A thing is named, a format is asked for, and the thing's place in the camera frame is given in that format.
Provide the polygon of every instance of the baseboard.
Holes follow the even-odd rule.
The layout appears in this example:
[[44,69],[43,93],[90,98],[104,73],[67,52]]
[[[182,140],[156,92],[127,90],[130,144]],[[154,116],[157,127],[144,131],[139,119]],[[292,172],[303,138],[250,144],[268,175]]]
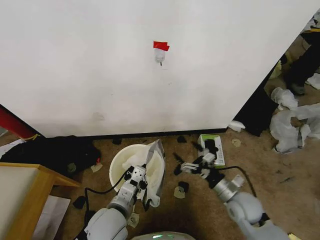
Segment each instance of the baseboard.
[[172,135],[189,135],[189,134],[218,134],[218,133],[225,133],[226,130],[227,130],[226,128],[214,128],[214,129],[185,130],[185,131],[158,131],[158,132],[130,133],[130,134],[79,136],[79,138],[89,138],[92,140],[129,139],[129,138],[163,137],[163,136],[172,136]]

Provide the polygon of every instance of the red pole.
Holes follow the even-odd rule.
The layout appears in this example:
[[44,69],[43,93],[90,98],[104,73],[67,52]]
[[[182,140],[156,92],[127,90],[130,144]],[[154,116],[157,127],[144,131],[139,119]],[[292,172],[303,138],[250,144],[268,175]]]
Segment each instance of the red pole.
[[18,117],[0,105],[0,126],[24,140],[35,139],[38,134]]

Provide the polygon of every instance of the plastic sheet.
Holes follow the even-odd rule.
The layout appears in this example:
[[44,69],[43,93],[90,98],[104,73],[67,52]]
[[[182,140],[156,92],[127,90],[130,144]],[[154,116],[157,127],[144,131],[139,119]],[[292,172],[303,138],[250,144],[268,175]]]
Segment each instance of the plastic sheet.
[[[302,127],[294,127],[291,118],[307,120]],[[297,107],[277,113],[271,119],[271,135],[279,142],[274,150],[282,154],[303,148],[307,137],[320,139],[320,103]]]

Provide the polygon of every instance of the person's leg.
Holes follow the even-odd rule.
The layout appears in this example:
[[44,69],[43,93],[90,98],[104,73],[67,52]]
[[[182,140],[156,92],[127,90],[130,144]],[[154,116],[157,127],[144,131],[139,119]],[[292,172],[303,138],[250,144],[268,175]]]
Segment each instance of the person's leg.
[[312,45],[291,65],[291,69],[284,77],[287,88],[296,95],[305,93],[305,82],[320,66],[320,33],[315,32],[313,39]]

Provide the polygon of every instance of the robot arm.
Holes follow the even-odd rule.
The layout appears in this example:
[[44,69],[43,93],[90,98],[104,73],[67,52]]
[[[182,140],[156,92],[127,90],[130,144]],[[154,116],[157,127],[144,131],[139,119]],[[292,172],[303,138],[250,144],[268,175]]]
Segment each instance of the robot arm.
[[106,208],[93,215],[84,229],[88,240],[125,240],[127,219],[137,201],[137,193],[147,186],[145,166],[136,166]]
[[179,162],[174,173],[200,174],[207,180],[209,187],[216,192],[226,206],[228,215],[237,223],[247,240],[289,240],[288,235],[272,223],[255,196],[239,192],[244,183],[240,175],[228,181],[225,175],[214,167],[215,155],[212,152],[200,156],[193,163],[184,162],[177,154],[174,156]]

